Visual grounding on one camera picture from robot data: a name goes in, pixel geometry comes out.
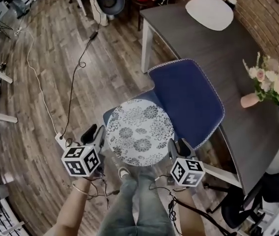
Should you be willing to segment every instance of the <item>white cable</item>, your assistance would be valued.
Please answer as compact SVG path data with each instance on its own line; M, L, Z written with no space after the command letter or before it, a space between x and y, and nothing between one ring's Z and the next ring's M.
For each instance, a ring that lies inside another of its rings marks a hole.
M50 111L49 111L49 109L48 109L48 106L47 106L47 104L46 104L45 95L43 94L43 91L42 91L42 88L41 88L41 84L40 84L40 80L39 80L39 78L38 78L38 75L37 75L37 73L36 73L36 70L30 65L29 60L28 60L29 54L30 54L30 51L31 51L31 49L32 49L32 46L33 46L33 44L34 44L34 42L35 42L35 39L34 39L34 37L32 36L32 34L30 33L29 30L23 31L23 32L28 32L28 33L31 35L31 37L32 37L32 44L31 44L30 49L29 49L28 54L27 54L27 63L28 63L28 66L34 71L34 73L35 73L35 75L36 75L36 78L37 78L37 81L38 81L38 84L39 84L39 88L40 88L40 91L41 91L41 94L42 94L43 103L44 103L45 106L46 106L46 109L47 109L47 111L48 111L48 114L49 114L49 116L50 116L50 119L51 119L51 122L52 122L52 125L53 125L53 129L55 130L55 133L56 133L56 135L57 135L56 126L55 126L55 123L53 122L52 116L51 116Z

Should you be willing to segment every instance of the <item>wooden floor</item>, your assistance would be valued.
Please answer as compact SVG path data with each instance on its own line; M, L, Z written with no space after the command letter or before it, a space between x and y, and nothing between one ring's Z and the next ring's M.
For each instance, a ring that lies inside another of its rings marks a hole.
M29 62L38 74L56 130L61 132L67 121L73 70L97 27L89 2L85 3L87 17L68 0L38 0L22 20L13 14L6 16L13 28L23 28L18 38L12 32L11 40L0 36L0 63L7 62L6 73L14 81L2 83L0 113L19 120L17 124L0 121L0 182L9 182L10 204L33 236L43 235L56 222L73 179L61 163L62 149L55 141L36 77L27 65L27 54L34 39ZM174 59L160 41L153 46L151 66ZM141 32L137 32L136 15L134 22L122 14L109 26L100 27L82 58L86 67L79 68L75 76L67 138L78 140L93 123L103 123L104 112L152 88L140 70L140 57ZM106 171L114 172L113 153L106 153L111 160ZM107 175L109 191L117 188L117 176ZM213 199L217 203L216 197L200 191L196 202L204 209ZM80 235L95 235L107 210L105 200L94 199L85 210ZM221 216L216 217L222 223Z

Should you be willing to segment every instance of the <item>blue chair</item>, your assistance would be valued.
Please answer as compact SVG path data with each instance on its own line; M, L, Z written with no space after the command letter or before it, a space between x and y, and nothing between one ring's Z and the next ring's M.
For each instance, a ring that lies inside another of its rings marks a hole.
M223 104L201 68L191 59L174 60L148 71L155 87L135 99L154 102L169 115L175 139L202 146L224 117ZM111 109L104 114L108 123Z

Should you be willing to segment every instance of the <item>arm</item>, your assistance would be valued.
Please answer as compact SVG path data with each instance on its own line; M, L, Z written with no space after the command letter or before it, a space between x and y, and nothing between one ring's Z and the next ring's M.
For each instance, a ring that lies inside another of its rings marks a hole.
M74 182L75 186L88 193L90 181L80 178ZM84 213L87 196L73 188L57 217L55 236L77 236Z
M189 189L186 189L181 192L176 192L175 195L177 199L180 200L181 202L191 207L195 207ZM204 224L199 214L179 205L179 218L180 218L181 232L183 236L206 236Z

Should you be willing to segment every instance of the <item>white sneaker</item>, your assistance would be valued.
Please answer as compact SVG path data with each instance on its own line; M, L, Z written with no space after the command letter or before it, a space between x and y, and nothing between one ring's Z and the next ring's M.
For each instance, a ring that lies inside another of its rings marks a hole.
M126 174L130 174L129 170L125 167L121 167L119 170L118 170L118 173L119 173L119 178L122 179L124 175Z

